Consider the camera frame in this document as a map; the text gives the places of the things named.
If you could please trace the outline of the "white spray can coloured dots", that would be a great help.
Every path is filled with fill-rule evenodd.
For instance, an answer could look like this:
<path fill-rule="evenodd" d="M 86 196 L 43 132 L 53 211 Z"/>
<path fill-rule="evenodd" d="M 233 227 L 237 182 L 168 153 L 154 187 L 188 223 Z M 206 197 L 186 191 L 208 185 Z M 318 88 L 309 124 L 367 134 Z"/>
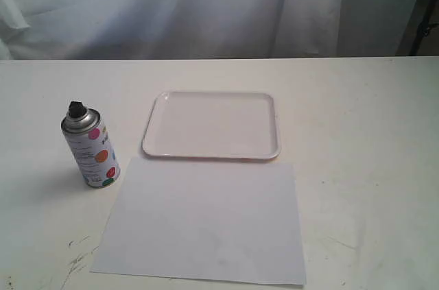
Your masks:
<path fill-rule="evenodd" d="M 72 101 L 61 130 L 87 185 L 103 188 L 117 180 L 121 169 L 97 110 Z"/>

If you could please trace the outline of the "white rectangular plastic tray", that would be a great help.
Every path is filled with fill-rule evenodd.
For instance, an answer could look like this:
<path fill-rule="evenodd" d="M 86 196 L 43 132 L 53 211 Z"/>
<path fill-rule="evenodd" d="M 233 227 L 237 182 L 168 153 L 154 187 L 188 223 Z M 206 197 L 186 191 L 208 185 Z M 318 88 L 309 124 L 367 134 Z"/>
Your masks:
<path fill-rule="evenodd" d="M 275 100 L 258 92 L 163 92 L 142 150 L 154 158 L 272 160 L 281 151 Z"/>

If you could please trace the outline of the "white paper sheet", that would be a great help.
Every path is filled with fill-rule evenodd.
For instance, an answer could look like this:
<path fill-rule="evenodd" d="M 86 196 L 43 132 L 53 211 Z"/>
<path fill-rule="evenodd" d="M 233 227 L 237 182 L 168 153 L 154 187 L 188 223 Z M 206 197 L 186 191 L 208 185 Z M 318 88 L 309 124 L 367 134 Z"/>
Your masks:
<path fill-rule="evenodd" d="M 293 169 L 133 158 L 91 269 L 304 285 Z"/>

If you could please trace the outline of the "white cloth backdrop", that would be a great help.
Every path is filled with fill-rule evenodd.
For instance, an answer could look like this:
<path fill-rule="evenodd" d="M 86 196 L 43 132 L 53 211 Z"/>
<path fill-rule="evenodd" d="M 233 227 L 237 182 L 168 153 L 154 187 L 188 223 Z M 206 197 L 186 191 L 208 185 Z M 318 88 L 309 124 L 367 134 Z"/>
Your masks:
<path fill-rule="evenodd" d="M 1 58 L 393 56 L 416 0 L 1 0 Z"/>

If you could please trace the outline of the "dark stand at right edge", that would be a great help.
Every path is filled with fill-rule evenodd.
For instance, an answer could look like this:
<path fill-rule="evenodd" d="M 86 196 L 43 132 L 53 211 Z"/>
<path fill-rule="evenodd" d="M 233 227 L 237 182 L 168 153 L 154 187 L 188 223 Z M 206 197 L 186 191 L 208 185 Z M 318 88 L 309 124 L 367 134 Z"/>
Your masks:
<path fill-rule="evenodd" d="M 398 56 L 438 56 L 438 0 L 416 0 Z"/>

